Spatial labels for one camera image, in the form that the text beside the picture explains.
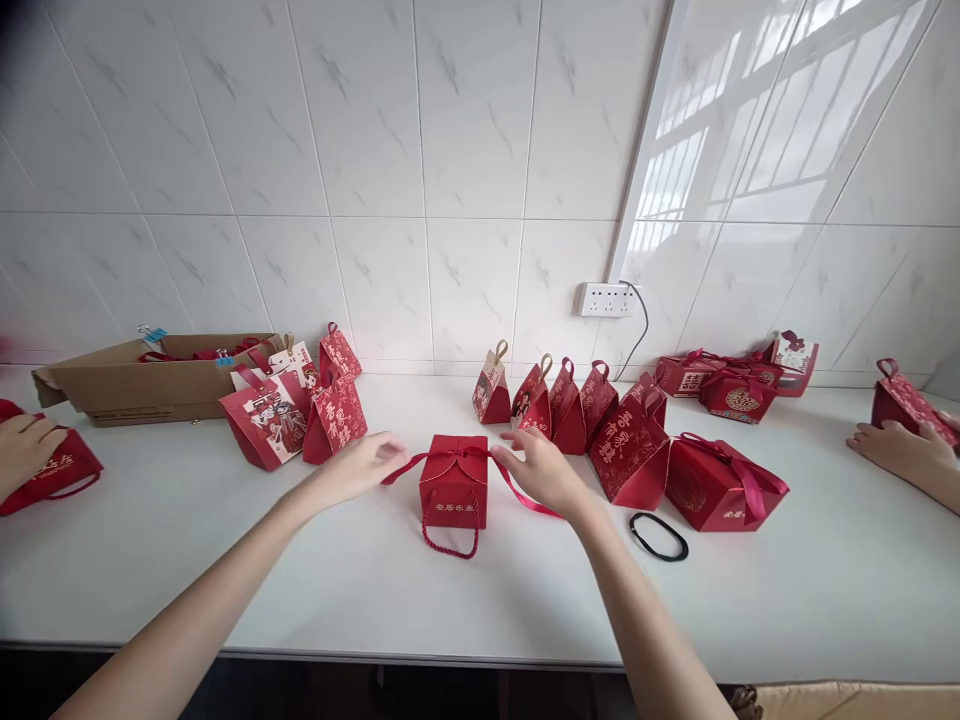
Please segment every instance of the hand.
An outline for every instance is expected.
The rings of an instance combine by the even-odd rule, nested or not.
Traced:
[[[393,433],[355,438],[287,493],[281,503],[294,508],[300,521],[306,522],[329,507],[362,495],[408,462],[407,446]]]
[[[17,415],[0,423],[0,502],[40,472],[66,439],[49,418]]]
[[[914,435],[894,420],[884,420],[882,425],[883,429],[880,429],[860,423],[847,445],[884,470],[913,484],[945,471],[956,472],[953,448],[930,423],[920,425],[920,435]]]
[[[524,462],[502,445],[490,449],[497,462],[507,468],[530,497],[567,520],[577,510],[591,506],[593,498],[583,480],[538,428],[507,432],[500,437],[510,440],[514,449],[522,448],[526,454]]]

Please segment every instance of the floor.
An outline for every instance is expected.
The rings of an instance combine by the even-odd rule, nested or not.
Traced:
[[[109,656],[0,651],[3,715],[48,718]],[[220,659],[182,720],[635,718],[621,675]]]

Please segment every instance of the electrical outlet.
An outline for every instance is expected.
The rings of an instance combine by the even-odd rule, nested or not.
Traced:
[[[582,283],[577,292],[580,317],[631,317],[637,294],[622,283]]]

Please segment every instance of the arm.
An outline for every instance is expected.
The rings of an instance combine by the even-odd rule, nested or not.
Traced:
[[[50,418],[17,415],[0,423],[0,503],[47,464],[67,439]]]
[[[960,432],[960,420],[946,413],[940,417]],[[914,435],[892,420],[884,420],[883,428],[860,423],[847,445],[960,515],[960,469],[953,449],[933,425],[924,423]]]
[[[505,433],[526,454],[493,449],[520,486],[573,527],[593,567],[641,717],[733,718],[733,711],[624,545],[604,506],[536,429]]]
[[[53,716],[176,718],[281,553],[314,515],[379,483],[409,460],[378,433],[347,445],[287,493]]]

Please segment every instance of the person's left hand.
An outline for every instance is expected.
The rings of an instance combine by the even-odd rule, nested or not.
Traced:
[[[281,502],[292,507],[300,520],[306,522],[329,507],[365,493],[408,462],[407,446],[393,433],[355,438],[287,493]]]
[[[944,470],[956,469],[953,448],[930,423],[920,426],[920,435],[914,435],[894,420],[884,420],[881,424],[882,429],[860,423],[854,436],[847,439],[847,445],[913,484]]]

